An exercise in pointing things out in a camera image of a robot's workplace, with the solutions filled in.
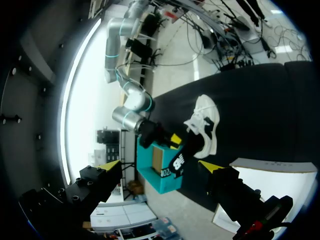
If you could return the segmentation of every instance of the black mechanical component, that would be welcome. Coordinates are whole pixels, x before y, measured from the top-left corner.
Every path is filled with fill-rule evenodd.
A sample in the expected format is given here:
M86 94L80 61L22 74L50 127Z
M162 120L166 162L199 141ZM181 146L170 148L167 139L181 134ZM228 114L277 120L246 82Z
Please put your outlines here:
M15 123L19 124L21 122L22 118L19 117L18 115L10 117L10 116L5 116L4 114L1 114L0 120L1 120L2 124L6 124L7 122L15 122Z
M153 142L156 142L162 146L168 146L169 148L178 148L179 145L171 141L172 133L164 130L160 123L145 120L139 127L140 141L139 144L143 148L148 148Z
M87 166L68 188L57 193L30 190L19 198L30 225L42 239L105 239L82 228L99 202L105 202L122 178L121 162L110 170Z
M168 21L167 18L162 19L159 13L149 14L143 21L141 32L152 37L160 26L165 27L163 22Z
M144 64L144 62L147 61L149 62L149 65L156 66L156 57L162 55L162 53L157 53L158 50L161 50L160 48L156 49L153 53L152 48L149 47L148 44L144 45L137 39L128 39L125 47L142 59L141 62L138 62L141 64Z
M253 190L239 179L239 172L232 167L213 171L208 177L208 195L217 201L232 221L238 221L240 228L234 240L271 240L272 229L284 226L285 219L293 206L289 196L271 196L261 201L260 190Z
M120 141L119 131L98 130L96 135L96 141L99 144L118 145Z

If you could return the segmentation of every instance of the white box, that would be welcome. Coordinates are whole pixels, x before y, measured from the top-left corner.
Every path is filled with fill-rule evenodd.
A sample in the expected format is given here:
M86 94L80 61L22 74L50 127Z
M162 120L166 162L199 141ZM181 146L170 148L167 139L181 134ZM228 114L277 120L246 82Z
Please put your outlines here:
M292 222L302 206L305 204L314 184L317 168L311 162L275 162L238 158L230 164L239 171L239 178L252 189L261 190L261 198L271 196L282 198L286 195L293 199L293 207L285 218L285 222ZM233 222L223 208L218 204L213 217L217 226L236 233L240 225ZM275 232L277 239L285 228Z

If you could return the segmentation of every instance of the mounting hole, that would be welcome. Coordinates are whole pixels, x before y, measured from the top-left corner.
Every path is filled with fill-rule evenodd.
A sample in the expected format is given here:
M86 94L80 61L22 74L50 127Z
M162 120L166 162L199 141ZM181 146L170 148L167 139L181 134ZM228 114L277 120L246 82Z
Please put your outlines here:
M17 69L14 67L14 68L12 68L12 70L11 70L11 75L13 76L13 75L15 75L17 73Z
M72 201L78 201L79 200L79 197L77 196L77 195L74 195L73 197L72 197Z

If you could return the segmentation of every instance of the white wall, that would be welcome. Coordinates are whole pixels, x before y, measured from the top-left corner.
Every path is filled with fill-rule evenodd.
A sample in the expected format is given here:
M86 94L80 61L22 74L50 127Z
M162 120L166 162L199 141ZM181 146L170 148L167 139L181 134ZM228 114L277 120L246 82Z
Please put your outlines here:
M90 40L73 80L66 117L66 154L71 181L88 165L88 154L105 149L97 143L96 131L121 127L112 119L120 105L121 89L117 82L105 82L107 31L103 22Z

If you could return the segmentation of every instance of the black equipment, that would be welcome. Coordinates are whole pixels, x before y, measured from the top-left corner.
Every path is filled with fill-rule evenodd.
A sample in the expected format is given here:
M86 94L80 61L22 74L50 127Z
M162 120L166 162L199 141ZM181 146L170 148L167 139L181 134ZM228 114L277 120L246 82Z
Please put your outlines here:
M108 171L87 166L68 188L56 193L33 189L20 197L19 204L42 239L105 239L82 228L82 223L99 202L107 201L121 178L120 161Z
M271 196L261 201L261 191L253 190L238 178L239 172L232 167L214 170L208 177L207 193L217 201L232 221L240 228L233 240L271 240L272 229L287 227L282 222L293 206L289 196Z

